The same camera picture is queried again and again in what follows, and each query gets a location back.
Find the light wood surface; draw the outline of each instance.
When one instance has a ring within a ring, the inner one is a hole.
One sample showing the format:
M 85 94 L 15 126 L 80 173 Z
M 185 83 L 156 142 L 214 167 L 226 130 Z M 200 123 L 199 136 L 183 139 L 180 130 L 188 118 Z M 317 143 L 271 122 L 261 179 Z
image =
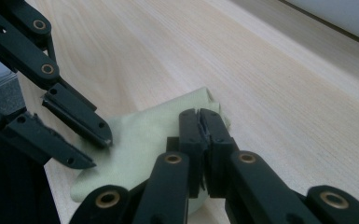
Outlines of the light wood surface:
M 359 199 L 358 42 L 276 0 L 27 2 L 52 23 L 63 78 L 103 118 L 206 86 L 238 146 L 291 189 L 331 185 Z M 43 91 L 23 77 L 21 87 L 29 110 L 73 142 L 41 106 Z M 46 170 L 67 223 L 77 171 L 56 161 Z M 228 223 L 224 201 L 188 223 Z

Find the brass screw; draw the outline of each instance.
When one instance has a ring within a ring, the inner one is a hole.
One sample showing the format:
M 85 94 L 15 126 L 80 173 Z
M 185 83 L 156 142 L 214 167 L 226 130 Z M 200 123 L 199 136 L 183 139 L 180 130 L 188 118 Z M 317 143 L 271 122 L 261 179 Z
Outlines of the brass screw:
M 46 29 L 46 24 L 41 20 L 34 20 L 34 28 L 44 30 Z
M 320 197 L 325 203 L 337 209 L 347 209 L 350 206 L 347 200 L 331 191 L 322 192 Z
M 115 206 L 120 201 L 120 194 L 116 190 L 108 190 L 98 195 L 95 204 L 100 208 Z
M 164 158 L 164 160 L 170 164 L 176 164 L 182 161 L 182 158 L 177 155 L 169 155 Z
M 54 73 L 54 67 L 49 63 L 43 64 L 41 70 L 44 74 L 48 74 L 48 75 Z
M 242 153 L 239 157 L 240 161 L 246 162 L 246 163 L 254 163 L 255 162 L 255 156 L 248 154 L 248 153 Z

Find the wooden table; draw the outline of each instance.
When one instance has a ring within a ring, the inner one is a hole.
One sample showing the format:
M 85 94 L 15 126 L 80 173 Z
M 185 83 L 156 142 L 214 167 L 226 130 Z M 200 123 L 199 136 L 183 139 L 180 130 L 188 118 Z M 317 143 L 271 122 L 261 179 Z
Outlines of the wooden table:
M 62 76 L 103 118 L 206 86 L 241 149 L 302 194 L 331 185 L 359 199 L 359 42 L 275 0 L 27 1 L 52 23 Z M 29 110 L 73 142 L 21 78 Z M 77 171 L 46 165 L 62 223 Z M 208 200 L 188 223 L 228 223 Z

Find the light green cloth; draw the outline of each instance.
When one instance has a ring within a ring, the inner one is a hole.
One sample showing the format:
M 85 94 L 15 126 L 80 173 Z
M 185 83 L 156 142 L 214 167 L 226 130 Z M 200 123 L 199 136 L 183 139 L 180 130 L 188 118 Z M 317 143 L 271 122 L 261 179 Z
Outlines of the light green cloth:
M 179 114 L 190 108 L 206 108 L 222 116 L 220 104 L 202 88 L 145 111 L 108 120 L 114 143 L 109 149 L 95 148 L 80 140 L 79 148 L 97 166 L 80 173 L 71 188 L 72 199 L 82 202 L 104 185 L 133 189 L 147 180 L 157 156 L 165 152 L 167 137 L 179 136 Z M 197 210 L 206 197 L 203 192 L 198 199 L 189 200 L 189 213 Z

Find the cloth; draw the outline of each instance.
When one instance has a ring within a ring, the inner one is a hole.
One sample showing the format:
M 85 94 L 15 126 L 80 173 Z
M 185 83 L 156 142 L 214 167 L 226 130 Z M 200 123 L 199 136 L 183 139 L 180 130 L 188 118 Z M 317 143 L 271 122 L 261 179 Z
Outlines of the cloth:
M 114 145 L 107 149 L 94 147 L 88 141 L 79 140 L 78 147 L 89 155 L 96 167 L 83 170 L 71 187 L 71 197 L 82 202 L 93 190 L 105 185 L 117 185 L 133 189 L 150 177 L 156 158 L 165 152 L 167 137 L 179 136 L 179 114 L 187 109 L 206 108 L 219 113 L 206 88 L 185 94 L 164 104 L 142 112 L 112 118 Z M 198 199 L 189 200 L 189 214 L 197 210 L 207 197 L 202 192 Z

